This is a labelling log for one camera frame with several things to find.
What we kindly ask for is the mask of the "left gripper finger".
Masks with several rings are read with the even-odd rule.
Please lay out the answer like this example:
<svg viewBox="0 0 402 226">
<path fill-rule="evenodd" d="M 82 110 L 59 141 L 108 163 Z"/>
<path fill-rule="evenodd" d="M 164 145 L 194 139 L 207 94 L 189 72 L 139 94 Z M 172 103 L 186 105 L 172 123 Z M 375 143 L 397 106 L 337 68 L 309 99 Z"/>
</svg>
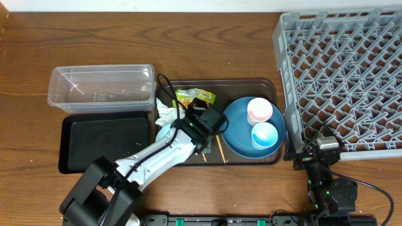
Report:
<svg viewBox="0 0 402 226">
<path fill-rule="evenodd" d="M 212 136 L 207 138 L 207 145 L 203 149 L 202 154 L 210 154 L 212 152 Z"/>
<path fill-rule="evenodd" d="M 195 97 L 191 103 L 188 104 L 187 109 L 196 109 L 196 110 L 206 110 L 209 107 L 209 103 Z"/>
</svg>

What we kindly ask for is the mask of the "green snack wrapper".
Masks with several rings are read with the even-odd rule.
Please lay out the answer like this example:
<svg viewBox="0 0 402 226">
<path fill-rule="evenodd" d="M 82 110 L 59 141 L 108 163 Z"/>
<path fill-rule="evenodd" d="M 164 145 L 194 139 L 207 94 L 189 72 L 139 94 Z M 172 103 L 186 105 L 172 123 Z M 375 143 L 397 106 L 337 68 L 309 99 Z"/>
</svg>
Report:
<svg viewBox="0 0 402 226">
<path fill-rule="evenodd" d="M 177 96 L 177 100 L 181 102 L 185 107 L 188 107 L 188 104 L 191 103 L 191 101 L 197 97 L 199 99 L 202 99 L 210 104 L 214 104 L 216 100 L 216 95 L 213 94 L 212 92 L 208 92 L 203 89 L 187 89 L 183 90 L 182 88 L 179 88 L 175 92 Z"/>
</svg>

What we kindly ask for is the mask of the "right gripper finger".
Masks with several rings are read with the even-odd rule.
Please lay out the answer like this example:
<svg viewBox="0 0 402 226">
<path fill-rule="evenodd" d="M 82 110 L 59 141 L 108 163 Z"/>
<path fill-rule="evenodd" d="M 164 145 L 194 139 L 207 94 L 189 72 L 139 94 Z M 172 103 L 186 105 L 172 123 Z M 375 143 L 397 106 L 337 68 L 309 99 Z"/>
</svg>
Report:
<svg viewBox="0 0 402 226">
<path fill-rule="evenodd" d="M 322 126 L 322 136 L 323 137 L 336 137 L 336 135 L 329 128 L 329 126 L 327 126 L 325 124 Z"/>
<path fill-rule="evenodd" d="M 296 154 L 296 147 L 289 132 L 286 132 L 286 153 Z"/>
</svg>

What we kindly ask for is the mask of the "light blue bowl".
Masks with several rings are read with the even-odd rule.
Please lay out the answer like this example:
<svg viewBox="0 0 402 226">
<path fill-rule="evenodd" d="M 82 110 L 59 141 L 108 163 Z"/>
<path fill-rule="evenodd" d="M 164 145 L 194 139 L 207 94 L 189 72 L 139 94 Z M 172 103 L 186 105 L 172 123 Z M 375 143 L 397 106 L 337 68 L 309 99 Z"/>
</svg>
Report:
<svg viewBox="0 0 402 226">
<path fill-rule="evenodd" d="M 166 136 L 170 130 L 171 124 L 168 124 L 166 126 L 164 126 L 162 129 L 160 129 L 160 131 L 157 133 L 155 141 L 159 141 L 160 139 L 162 139 L 164 136 Z"/>
</svg>

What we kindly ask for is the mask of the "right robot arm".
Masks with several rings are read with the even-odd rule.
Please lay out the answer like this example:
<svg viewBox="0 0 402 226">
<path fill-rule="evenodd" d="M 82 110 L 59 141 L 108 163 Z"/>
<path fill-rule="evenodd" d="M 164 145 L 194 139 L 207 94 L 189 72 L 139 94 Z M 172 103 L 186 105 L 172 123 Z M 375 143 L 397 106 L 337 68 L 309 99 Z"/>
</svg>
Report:
<svg viewBox="0 0 402 226">
<path fill-rule="evenodd" d="M 293 162 L 295 171 L 305 170 L 308 176 L 307 196 L 316 209 L 300 217 L 298 225 L 350 225 L 350 212 L 356 210 L 357 183 L 334 178 L 330 166 L 340 160 L 344 143 L 323 127 L 323 136 L 313 142 L 311 150 L 296 152 L 290 133 L 285 136 L 285 161 Z"/>
</svg>

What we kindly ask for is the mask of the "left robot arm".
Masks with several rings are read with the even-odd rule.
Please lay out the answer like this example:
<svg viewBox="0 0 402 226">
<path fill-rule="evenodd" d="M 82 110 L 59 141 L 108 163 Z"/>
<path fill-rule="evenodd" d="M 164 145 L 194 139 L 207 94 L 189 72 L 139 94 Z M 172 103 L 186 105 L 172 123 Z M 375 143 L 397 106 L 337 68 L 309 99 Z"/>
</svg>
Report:
<svg viewBox="0 0 402 226">
<path fill-rule="evenodd" d="M 134 215 L 142 191 L 171 167 L 207 146 L 219 132 L 225 114 L 211 105 L 205 110 L 189 105 L 159 141 L 114 163 L 101 157 L 83 173 L 60 205 L 70 225 L 139 225 Z"/>
</svg>

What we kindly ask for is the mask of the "white napkin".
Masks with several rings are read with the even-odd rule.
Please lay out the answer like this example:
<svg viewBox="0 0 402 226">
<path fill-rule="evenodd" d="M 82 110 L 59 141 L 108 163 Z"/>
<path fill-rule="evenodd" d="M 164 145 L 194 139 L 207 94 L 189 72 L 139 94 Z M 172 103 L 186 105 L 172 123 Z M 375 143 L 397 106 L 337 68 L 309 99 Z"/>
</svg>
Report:
<svg viewBox="0 0 402 226">
<path fill-rule="evenodd" d="M 162 101 L 156 98 L 156 106 L 159 118 L 155 121 L 155 124 L 161 127 L 165 127 L 171 123 L 173 123 L 177 116 L 177 108 L 167 107 Z"/>
</svg>

